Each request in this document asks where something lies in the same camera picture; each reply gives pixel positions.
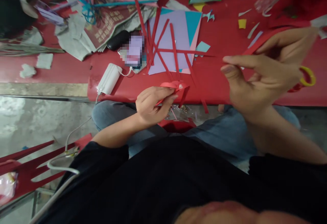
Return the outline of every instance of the plastic chair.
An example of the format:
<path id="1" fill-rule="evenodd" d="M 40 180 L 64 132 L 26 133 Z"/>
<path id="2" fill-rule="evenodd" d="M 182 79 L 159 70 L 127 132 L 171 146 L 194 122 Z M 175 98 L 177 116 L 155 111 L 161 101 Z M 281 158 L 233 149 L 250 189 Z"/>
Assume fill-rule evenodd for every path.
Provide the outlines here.
<path id="1" fill-rule="evenodd" d="M 158 125 L 169 133 L 185 133 L 186 131 L 196 127 L 191 118 L 188 118 L 188 122 L 179 120 L 162 120 Z"/>
<path id="2" fill-rule="evenodd" d="M 68 149 L 78 146 L 81 150 L 87 145 L 87 143 L 91 139 L 92 139 L 91 133 L 87 134 L 86 136 L 75 141 L 74 143 L 69 144 Z M 38 166 L 62 154 L 65 151 L 65 147 L 59 148 L 53 152 L 45 154 L 41 157 L 38 157 L 26 163 L 19 163 L 17 161 L 18 159 L 21 159 L 27 155 L 30 155 L 31 153 L 34 153 L 42 148 L 45 148 L 53 144 L 53 142 L 54 141 L 52 140 L 43 143 L 41 145 L 31 147 L 29 149 L 0 158 L 0 176 L 9 172 L 18 173 L 17 180 L 16 180 L 15 194 L 9 201 L 12 201 L 26 193 L 35 191 L 37 188 L 44 186 L 45 184 L 57 179 L 58 177 L 64 174 L 64 171 L 62 171 L 38 182 L 31 181 L 33 178 L 49 170 L 49 168 L 46 165 L 41 166 L 39 168 Z"/>

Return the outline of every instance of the blue paper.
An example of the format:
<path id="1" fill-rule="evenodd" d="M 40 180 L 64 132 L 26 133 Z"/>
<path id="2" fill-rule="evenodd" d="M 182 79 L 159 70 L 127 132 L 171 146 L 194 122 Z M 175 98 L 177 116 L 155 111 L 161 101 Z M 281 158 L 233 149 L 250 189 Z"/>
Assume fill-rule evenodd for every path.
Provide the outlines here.
<path id="1" fill-rule="evenodd" d="M 205 42 L 201 41 L 201 43 L 198 44 L 197 48 L 195 49 L 196 51 L 201 51 L 201 52 L 207 52 L 208 49 L 211 46 L 206 44 Z"/>
<path id="2" fill-rule="evenodd" d="M 161 9 L 161 15 L 170 13 L 173 10 L 170 9 Z M 193 38 L 195 35 L 195 32 L 197 31 L 199 21 L 201 19 L 201 12 L 196 12 L 196 11 L 185 11 L 185 16 L 186 16 L 186 23 L 187 23 L 187 32 L 188 32 L 188 40 L 190 42 L 190 45 L 193 42 Z"/>

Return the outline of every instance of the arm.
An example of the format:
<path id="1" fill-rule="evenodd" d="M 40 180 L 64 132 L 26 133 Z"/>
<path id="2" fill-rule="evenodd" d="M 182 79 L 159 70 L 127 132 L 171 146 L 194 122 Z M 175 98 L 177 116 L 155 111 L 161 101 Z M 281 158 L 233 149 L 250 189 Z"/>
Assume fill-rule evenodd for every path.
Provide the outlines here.
<path id="1" fill-rule="evenodd" d="M 326 154 L 286 121 L 272 106 L 257 117 L 245 117 L 261 153 L 313 164 L 326 164 Z"/>
<path id="2" fill-rule="evenodd" d="M 144 90 L 136 100 L 137 113 L 101 130 L 92 140 L 109 148 L 124 146 L 132 135 L 159 123 L 167 116 L 177 97 L 172 95 L 173 92 L 174 89 L 165 87 L 150 87 Z M 162 106 L 156 107 L 157 102 L 162 99 Z"/>

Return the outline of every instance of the lap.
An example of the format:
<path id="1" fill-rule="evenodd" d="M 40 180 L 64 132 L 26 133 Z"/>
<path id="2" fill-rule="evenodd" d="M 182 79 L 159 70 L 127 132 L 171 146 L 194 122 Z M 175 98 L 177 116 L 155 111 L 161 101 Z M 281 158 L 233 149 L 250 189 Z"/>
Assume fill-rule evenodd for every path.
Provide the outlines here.
<path id="1" fill-rule="evenodd" d="M 122 103 L 114 101 L 102 101 L 95 105 L 92 111 L 92 119 L 95 126 L 100 131 L 109 125 L 123 120 L 136 113 L 134 103 Z M 129 145 L 129 155 L 134 156 L 149 143 L 168 136 L 168 133 L 159 125 L 152 126 L 131 136 L 127 144 Z"/>
<path id="2" fill-rule="evenodd" d="M 274 108 L 287 121 L 300 128 L 297 117 L 289 108 L 282 106 Z M 235 162 L 240 162 L 258 153 L 243 116 L 232 106 L 226 106 L 223 115 L 205 121 L 184 135 L 223 151 L 227 156 L 222 156 L 230 161 L 234 158 Z"/>

